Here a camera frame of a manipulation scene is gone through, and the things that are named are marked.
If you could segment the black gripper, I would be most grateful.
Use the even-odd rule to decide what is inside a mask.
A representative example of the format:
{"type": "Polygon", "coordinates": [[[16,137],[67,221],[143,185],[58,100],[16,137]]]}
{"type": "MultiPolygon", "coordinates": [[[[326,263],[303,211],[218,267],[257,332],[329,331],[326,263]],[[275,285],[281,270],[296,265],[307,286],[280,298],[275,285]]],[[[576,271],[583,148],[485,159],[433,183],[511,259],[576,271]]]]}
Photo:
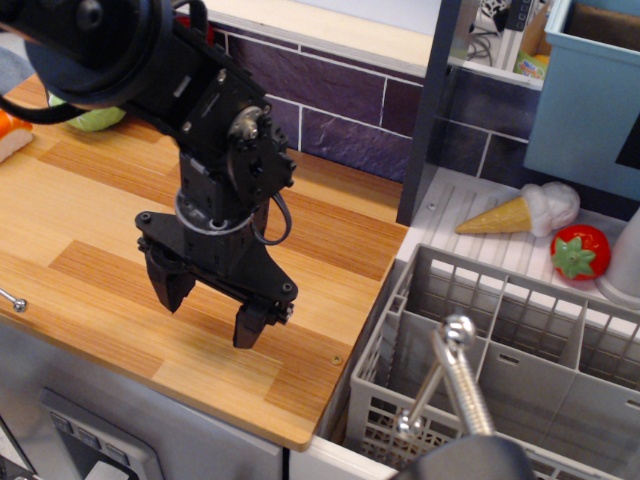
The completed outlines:
{"type": "Polygon", "coordinates": [[[249,226],[225,235],[188,228],[172,214],[141,212],[139,250],[160,303],[175,313],[197,281],[244,303],[236,314],[233,345],[251,349],[266,326],[285,323],[298,288],[249,226]]]}

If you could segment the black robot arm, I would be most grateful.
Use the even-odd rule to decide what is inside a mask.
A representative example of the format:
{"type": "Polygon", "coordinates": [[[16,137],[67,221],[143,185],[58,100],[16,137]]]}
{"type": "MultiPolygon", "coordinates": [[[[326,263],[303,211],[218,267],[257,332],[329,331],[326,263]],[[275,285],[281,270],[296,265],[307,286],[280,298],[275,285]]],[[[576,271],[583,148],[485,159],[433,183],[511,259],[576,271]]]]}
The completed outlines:
{"type": "Polygon", "coordinates": [[[139,248],[159,301],[177,310],[196,283],[237,300],[233,342],[249,349],[286,322],[298,289],[268,254],[271,204],[295,162],[264,90],[207,42],[207,10],[174,1],[5,1],[1,26],[59,106],[8,111],[39,124],[118,107],[173,138],[181,186],[171,214],[137,215],[139,248]]]}

